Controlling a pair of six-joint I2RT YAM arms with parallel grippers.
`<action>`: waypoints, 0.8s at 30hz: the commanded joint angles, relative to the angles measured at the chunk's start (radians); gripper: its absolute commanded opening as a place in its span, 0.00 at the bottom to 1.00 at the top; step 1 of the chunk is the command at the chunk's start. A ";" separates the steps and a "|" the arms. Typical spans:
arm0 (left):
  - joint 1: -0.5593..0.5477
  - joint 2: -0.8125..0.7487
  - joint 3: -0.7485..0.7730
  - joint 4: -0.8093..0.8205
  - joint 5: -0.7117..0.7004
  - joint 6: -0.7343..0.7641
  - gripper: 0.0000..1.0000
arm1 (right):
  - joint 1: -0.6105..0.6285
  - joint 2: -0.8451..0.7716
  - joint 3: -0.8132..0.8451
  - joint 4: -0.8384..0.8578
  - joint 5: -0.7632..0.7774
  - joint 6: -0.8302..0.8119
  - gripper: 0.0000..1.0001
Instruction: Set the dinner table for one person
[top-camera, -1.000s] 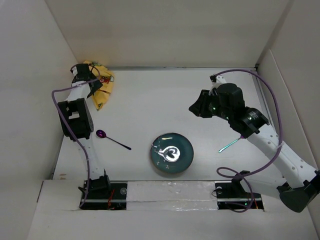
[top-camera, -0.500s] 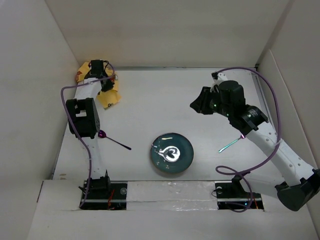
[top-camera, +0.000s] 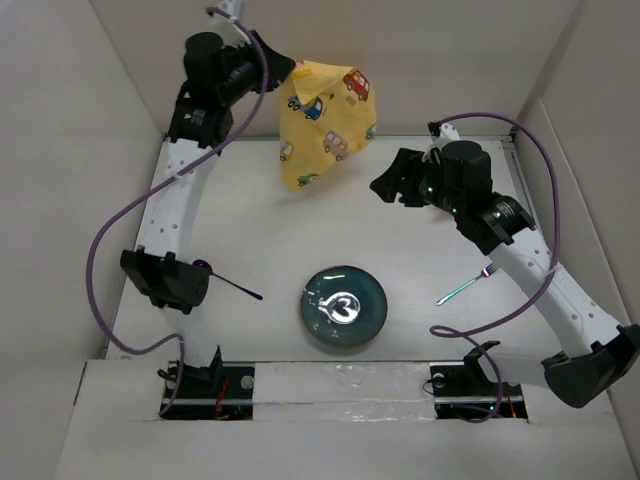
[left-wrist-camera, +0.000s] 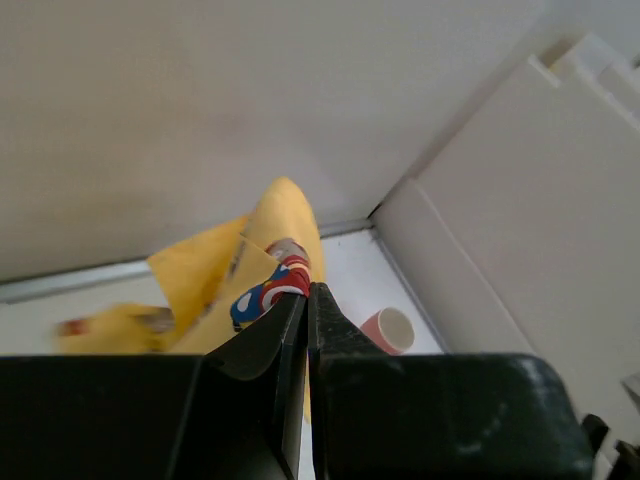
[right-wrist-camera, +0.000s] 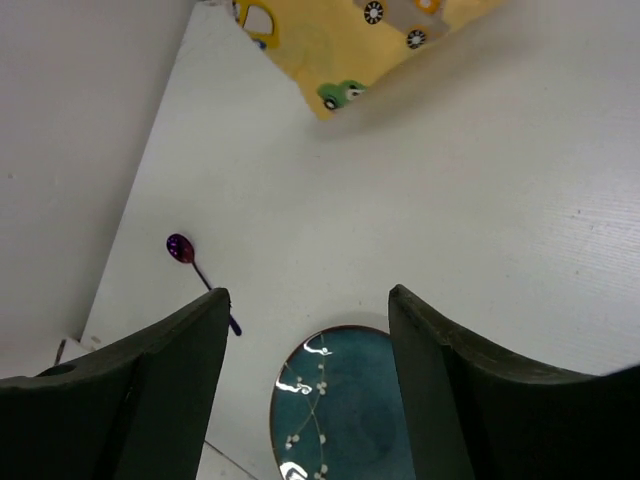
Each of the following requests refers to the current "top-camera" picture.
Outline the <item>yellow car print cloth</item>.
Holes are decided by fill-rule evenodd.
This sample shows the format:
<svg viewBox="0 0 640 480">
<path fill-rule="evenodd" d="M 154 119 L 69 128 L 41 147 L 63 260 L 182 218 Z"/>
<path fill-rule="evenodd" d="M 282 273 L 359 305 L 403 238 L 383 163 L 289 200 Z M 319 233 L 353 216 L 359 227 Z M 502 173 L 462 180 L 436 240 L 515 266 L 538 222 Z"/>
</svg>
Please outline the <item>yellow car print cloth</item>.
<svg viewBox="0 0 640 480">
<path fill-rule="evenodd" d="M 377 135 L 376 94 L 356 67 L 301 60 L 280 87 L 280 173 L 296 192 Z"/>
</svg>

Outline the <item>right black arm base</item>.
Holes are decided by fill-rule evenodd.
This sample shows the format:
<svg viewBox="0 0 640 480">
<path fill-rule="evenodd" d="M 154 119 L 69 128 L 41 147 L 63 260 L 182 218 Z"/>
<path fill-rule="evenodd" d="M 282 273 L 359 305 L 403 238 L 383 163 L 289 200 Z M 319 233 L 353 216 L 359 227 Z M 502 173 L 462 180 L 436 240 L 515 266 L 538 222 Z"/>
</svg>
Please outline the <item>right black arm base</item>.
<svg viewBox="0 0 640 480">
<path fill-rule="evenodd" d="M 498 383 L 490 380 L 481 367 L 486 357 L 474 347 L 459 361 L 437 361 L 429 365 L 429 377 L 422 390 L 434 401 L 437 420 L 457 419 L 479 423 L 489 419 L 529 418 L 520 385 L 503 384 L 497 399 Z"/>
</svg>

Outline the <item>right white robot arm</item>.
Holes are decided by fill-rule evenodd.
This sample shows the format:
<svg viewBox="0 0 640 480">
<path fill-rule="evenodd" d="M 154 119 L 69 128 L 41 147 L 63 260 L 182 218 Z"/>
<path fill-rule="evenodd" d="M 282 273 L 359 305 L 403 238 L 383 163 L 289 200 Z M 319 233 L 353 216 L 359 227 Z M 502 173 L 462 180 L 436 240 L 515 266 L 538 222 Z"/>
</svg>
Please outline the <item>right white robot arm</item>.
<svg viewBox="0 0 640 480">
<path fill-rule="evenodd" d="M 427 151 L 398 150 L 370 188 L 383 202 L 434 206 L 527 296 L 556 335 L 560 353 L 542 360 L 543 382 L 566 405 L 582 408 L 623 377 L 639 357 L 639 327 L 605 312 L 559 263 L 533 217 L 493 189 L 491 157 L 450 124 L 429 125 Z"/>
</svg>

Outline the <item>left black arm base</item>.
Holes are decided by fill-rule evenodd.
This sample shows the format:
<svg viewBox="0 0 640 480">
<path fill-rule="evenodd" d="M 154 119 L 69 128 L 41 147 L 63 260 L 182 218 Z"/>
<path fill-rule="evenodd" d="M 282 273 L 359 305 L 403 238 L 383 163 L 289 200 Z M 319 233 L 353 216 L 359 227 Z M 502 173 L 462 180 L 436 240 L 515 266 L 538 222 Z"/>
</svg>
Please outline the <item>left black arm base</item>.
<svg viewBox="0 0 640 480">
<path fill-rule="evenodd" d="M 213 384 L 197 382 L 183 374 L 177 397 L 168 407 L 174 390 L 177 366 L 169 364 L 167 371 L 158 370 L 164 381 L 160 417 L 175 421 L 245 421 L 253 419 L 255 385 L 254 364 L 224 364 L 220 380 Z"/>
</svg>

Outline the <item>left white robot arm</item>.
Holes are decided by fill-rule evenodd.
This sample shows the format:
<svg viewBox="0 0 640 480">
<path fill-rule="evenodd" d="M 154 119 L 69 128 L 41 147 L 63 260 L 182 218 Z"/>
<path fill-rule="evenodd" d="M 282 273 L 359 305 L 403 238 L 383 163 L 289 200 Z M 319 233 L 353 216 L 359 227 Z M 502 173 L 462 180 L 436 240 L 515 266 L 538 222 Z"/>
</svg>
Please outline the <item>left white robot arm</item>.
<svg viewBox="0 0 640 480">
<path fill-rule="evenodd" d="M 211 364 L 216 339 L 200 309 L 211 274 L 188 256 L 199 203 L 222 149 L 236 137 L 233 106 L 250 92 L 277 89 L 295 67 L 256 32 L 240 28 L 240 10 L 238 1 L 208 8 L 210 30 L 185 42 L 186 80 L 168 129 L 170 184 L 152 198 L 141 244 L 121 255 L 128 279 L 183 337 L 188 384 L 205 397 L 220 390 L 223 373 Z"/>
</svg>

